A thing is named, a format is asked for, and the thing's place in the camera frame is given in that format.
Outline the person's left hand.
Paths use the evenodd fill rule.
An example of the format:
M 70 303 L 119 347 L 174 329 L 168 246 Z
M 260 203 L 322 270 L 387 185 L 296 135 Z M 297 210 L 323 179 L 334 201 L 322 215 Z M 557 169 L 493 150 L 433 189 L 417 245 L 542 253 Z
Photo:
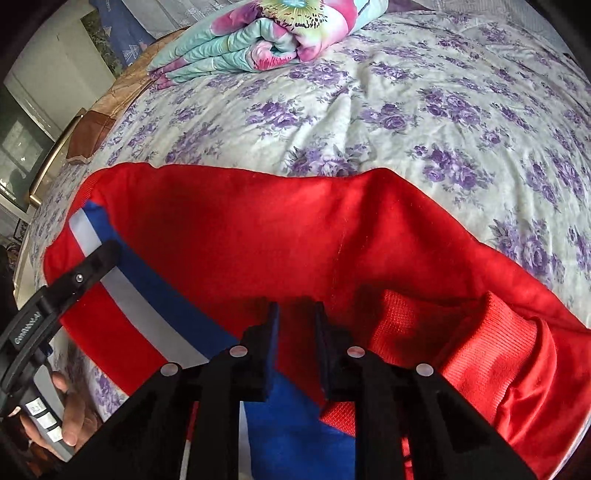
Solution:
M 72 447 L 75 452 L 90 439 L 90 437 L 102 425 L 101 420 L 96 413 L 86 405 L 83 397 L 73 390 L 66 377 L 59 373 L 52 373 L 52 382 L 57 390 L 65 395 L 65 408 L 62 424 L 63 441 Z M 47 443 L 39 434 L 36 426 L 24 413 L 16 408 L 10 415 L 18 419 L 21 424 L 20 430 L 27 437 L 27 442 L 35 444 L 39 448 L 50 452 L 54 457 L 63 460 L 63 457 L 55 451 L 50 443 Z

